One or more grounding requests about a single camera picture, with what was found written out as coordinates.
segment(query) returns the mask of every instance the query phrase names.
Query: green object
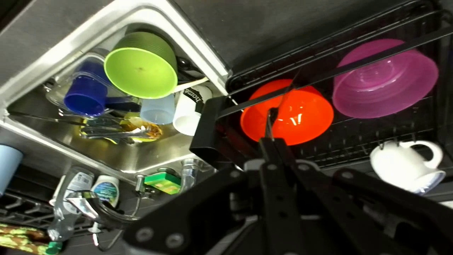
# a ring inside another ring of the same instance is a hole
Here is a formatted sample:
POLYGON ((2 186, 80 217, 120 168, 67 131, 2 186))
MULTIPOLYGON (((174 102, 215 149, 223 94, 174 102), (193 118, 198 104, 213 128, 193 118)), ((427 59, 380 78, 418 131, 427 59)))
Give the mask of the green object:
POLYGON ((178 195, 181 192, 181 179, 168 172, 145 176, 142 183, 166 195, 178 195))
POLYGON ((62 248, 60 243, 49 243, 45 250, 45 255, 56 255, 62 248))
POLYGON ((104 59, 103 70, 116 88, 142 100, 166 97, 176 87, 175 56, 151 33, 125 34, 104 59))

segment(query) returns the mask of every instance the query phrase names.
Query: purple plate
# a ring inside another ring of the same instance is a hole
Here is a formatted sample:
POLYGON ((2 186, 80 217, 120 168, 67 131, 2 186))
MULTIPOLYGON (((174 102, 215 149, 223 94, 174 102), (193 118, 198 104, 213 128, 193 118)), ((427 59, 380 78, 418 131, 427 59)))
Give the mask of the purple plate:
MULTIPOLYGON (((359 61, 403 44, 400 40, 375 40, 349 51, 338 64, 359 61)), ((334 80, 332 104, 338 112, 355 119, 387 117, 423 100, 438 78, 434 61, 416 50, 352 70, 334 80)))

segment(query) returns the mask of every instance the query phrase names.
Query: green bowl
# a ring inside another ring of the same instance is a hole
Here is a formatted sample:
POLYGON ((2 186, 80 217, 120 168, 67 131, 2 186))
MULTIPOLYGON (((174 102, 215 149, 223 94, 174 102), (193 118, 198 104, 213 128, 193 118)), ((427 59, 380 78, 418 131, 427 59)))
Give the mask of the green bowl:
POLYGON ((144 32, 125 34, 104 59, 103 70, 117 90, 142 100, 169 95, 178 81, 171 47, 144 32))

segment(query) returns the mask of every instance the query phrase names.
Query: teacup handle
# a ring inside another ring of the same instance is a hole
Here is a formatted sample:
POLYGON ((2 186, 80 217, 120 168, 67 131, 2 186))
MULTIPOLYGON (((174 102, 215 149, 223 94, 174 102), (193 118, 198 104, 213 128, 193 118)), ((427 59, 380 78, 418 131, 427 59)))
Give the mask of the teacup handle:
POLYGON ((416 145, 421 145, 421 146, 426 146, 430 149, 430 152, 433 152, 433 159, 428 161, 428 162, 424 162, 424 166, 427 169, 437 169, 437 166, 440 165, 441 162, 441 158, 443 158, 443 152, 441 149, 435 145, 435 144, 431 144, 431 142, 427 142, 427 141, 416 141, 416 142, 401 142, 399 144, 401 148, 411 148, 411 146, 416 146, 416 145))

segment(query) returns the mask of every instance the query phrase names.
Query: blue plastic cup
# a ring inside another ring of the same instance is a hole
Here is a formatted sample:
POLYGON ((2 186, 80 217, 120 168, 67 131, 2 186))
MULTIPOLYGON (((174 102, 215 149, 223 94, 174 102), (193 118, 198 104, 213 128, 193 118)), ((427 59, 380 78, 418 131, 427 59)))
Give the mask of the blue plastic cup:
POLYGON ((174 95, 141 101, 140 118, 155 125, 168 125, 174 117, 174 95))
POLYGON ((89 76, 79 76, 63 100, 66 108, 77 115, 97 117, 104 111, 107 88, 89 76))
POLYGON ((74 73, 76 77, 87 76, 97 80, 103 85, 110 85, 107 76, 103 71, 103 61, 97 59, 84 60, 74 73))
POLYGON ((0 197, 8 187, 21 161, 21 152, 9 146, 0 145, 0 197))

